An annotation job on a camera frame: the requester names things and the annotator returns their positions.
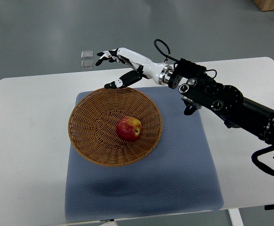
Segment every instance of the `table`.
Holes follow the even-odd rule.
[[[216,81],[274,109],[274,61],[267,57],[202,62]],[[67,123],[78,93],[95,90],[130,69],[0,80],[0,225],[53,225],[65,219],[70,140]],[[136,87],[158,86],[143,79]],[[267,147],[242,129],[227,129],[208,109],[200,115],[224,199],[222,209],[274,204],[274,177],[251,155]],[[272,153],[262,161],[271,165]]]

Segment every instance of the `woven basket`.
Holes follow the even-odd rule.
[[[123,116],[142,123],[135,142],[120,139],[116,125]],[[98,89],[84,97],[73,109],[68,132],[76,151],[103,166],[123,166],[148,155],[162,134],[162,118],[154,102],[132,88]]]

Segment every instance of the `apple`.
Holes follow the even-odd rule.
[[[122,117],[116,125],[118,136],[128,142],[135,142],[140,138],[142,131],[141,122],[130,116]]]

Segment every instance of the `blue mat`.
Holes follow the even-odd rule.
[[[178,90],[138,88],[158,106],[162,137],[144,159],[105,167],[71,145],[66,179],[66,218],[105,220],[219,210],[223,198],[199,112],[183,114]],[[77,96],[78,103],[89,92]]]

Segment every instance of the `cable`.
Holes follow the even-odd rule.
[[[261,149],[259,151],[256,151],[252,154],[252,162],[260,169],[262,170],[263,172],[271,175],[271,176],[274,176],[274,169],[268,167],[267,165],[265,165],[264,163],[260,162],[258,160],[258,157],[262,154],[266,154],[268,152],[271,152],[271,151],[274,151],[274,146],[269,146],[267,148],[264,148],[264,149]]]
[[[216,75],[217,75],[217,71],[215,69],[210,69],[210,70],[206,70],[206,72],[210,72],[210,71],[214,71],[216,74],[214,75],[213,79],[216,78]]]
[[[168,54],[165,54],[165,53],[162,52],[162,50],[157,46],[157,41],[161,42],[167,48]],[[173,58],[173,57],[170,56],[170,49],[169,49],[168,45],[163,40],[156,39],[154,41],[154,44],[155,44],[155,47],[157,48],[157,50],[159,51],[160,54],[162,54],[163,56],[165,56],[167,59],[171,59],[171,60],[173,60],[175,62],[179,62],[179,60],[177,60],[177,59],[175,59],[175,58]]]

